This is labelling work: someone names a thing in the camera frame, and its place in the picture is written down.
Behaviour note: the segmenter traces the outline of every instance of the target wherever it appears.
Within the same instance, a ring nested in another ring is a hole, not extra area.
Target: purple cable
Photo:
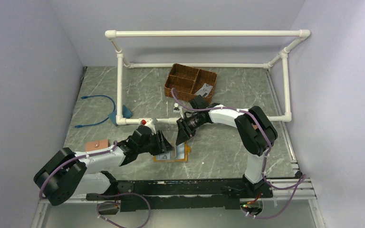
[[[150,204],[149,204],[149,202],[147,201],[147,199],[145,199],[145,197],[143,197],[142,195],[139,195],[139,194],[134,193],[134,192],[120,193],[120,194],[111,195],[111,196],[100,195],[100,194],[96,194],[96,195],[97,195],[97,196],[100,196],[100,197],[104,197],[104,198],[112,198],[112,197],[125,196],[125,195],[134,195],[134,196],[138,196],[138,197],[142,198],[142,199],[145,201],[145,203],[147,204],[147,207],[148,207],[148,209],[149,209],[149,213],[148,213],[148,215],[147,215],[147,219],[146,219],[146,221],[145,221],[142,225],[138,226],[138,228],[142,228],[142,227],[144,227],[144,226],[147,224],[147,222],[149,221],[150,213],[151,213]],[[105,204],[117,204],[117,203],[112,202],[112,201],[105,201],[105,202],[100,203],[100,204],[97,206],[97,215],[98,215],[98,217],[100,217],[102,220],[105,220],[105,221],[107,221],[107,222],[109,222],[109,223],[111,223],[111,224],[113,224],[114,226],[117,226],[117,227],[119,227],[119,228],[126,228],[126,227],[123,227],[123,226],[121,226],[121,225],[118,225],[118,224],[116,224],[115,222],[113,222],[112,220],[109,220],[109,219],[107,219],[106,217],[104,217],[104,216],[100,215],[99,209],[100,209],[100,207],[101,207],[101,206],[103,206],[103,205],[105,205]]]
[[[106,151],[102,151],[102,152],[96,152],[96,153],[92,153],[92,154],[89,154],[89,157],[92,157],[92,156],[97,156],[97,155],[101,155],[101,154],[105,154],[105,153],[109,153],[111,152],[111,150],[115,149],[117,147],[117,141],[114,141],[114,146],[110,149],[110,150],[106,150]],[[41,186],[40,188],[40,193],[39,193],[39,197],[40,199],[45,199],[45,197],[43,197],[43,191],[45,189],[45,187],[47,186],[49,180],[60,170],[62,169],[64,166],[66,166],[67,164],[73,162],[73,161],[76,161],[78,159],[81,159],[81,158],[85,158],[87,156],[87,154],[83,154],[83,155],[80,155],[80,156],[77,156],[77,157],[74,157],[74,158],[71,158],[69,159],[68,161],[60,164],[56,169],[54,169],[54,171],[47,177],[47,179],[44,181],[43,185]]]
[[[248,111],[245,111],[245,110],[241,110],[241,109],[237,109],[237,108],[234,108],[234,107],[213,107],[213,108],[203,108],[203,109],[193,109],[193,108],[189,108],[185,105],[183,105],[176,97],[176,95],[174,94],[174,91],[175,91],[175,88],[172,88],[171,89],[171,95],[173,96],[174,100],[183,108],[185,109],[188,109],[188,110],[191,110],[191,111],[197,111],[197,112],[203,112],[203,111],[210,111],[210,110],[216,110],[216,109],[230,109],[230,110],[234,110],[234,111],[238,111],[240,113],[245,113],[247,114],[248,116],[251,117],[251,119],[254,121],[255,125],[257,125],[259,131],[261,132],[262,136],[264,137],[265,141],[267,142],[268,144],[268,150],[265,152],[265,157],[264,157],[264,160],[263,160],[263,163],[262,163],[262,178],[263,180],[271,187],[275,188],[275,189],[278,189],[278,190],[287,190],[287,189],[291,189],[291,188],[294,188],[293,189],[293,193],[291,195],[291,197],[289,198],[289,201],[286,203],[286,205],[283,207],[283,209],[278,212],[276,215],[273,215],[273,216],[269,216],[269,217],[256,217],[256,219],[272,219],[272,218],[275,218],[276,216],[280,215],[285,209],[286,207],[289,205],[289,203],[292,201],[293,199],[293,196],[296,192],[296,189],[297,187],[299,186],[299,184],[303,183],[303,181],[306,179],[306,175],[302,175],[300,177],[300,179],[298,179],[297,183],[292,185],[292,186],[288,186],[288,187],[284,187],[284,188],[280,188],[280,187],[277,187],[275,185],[273,185],[272,183],[270,183],[269,181],[267,181],[267,178],[265,177],[264,173],[265,173],[265,168],[267,166],[267,156],[269,154],[269,152],[271,151],[271,148],[272,148],[272,144],[271,142],[269,141],[267,135],[265,134],[264,130],[262,129],[261,125],[259,124],[258,120],[255,118],[255,116],[253,114],[251,114],[250,112]]]

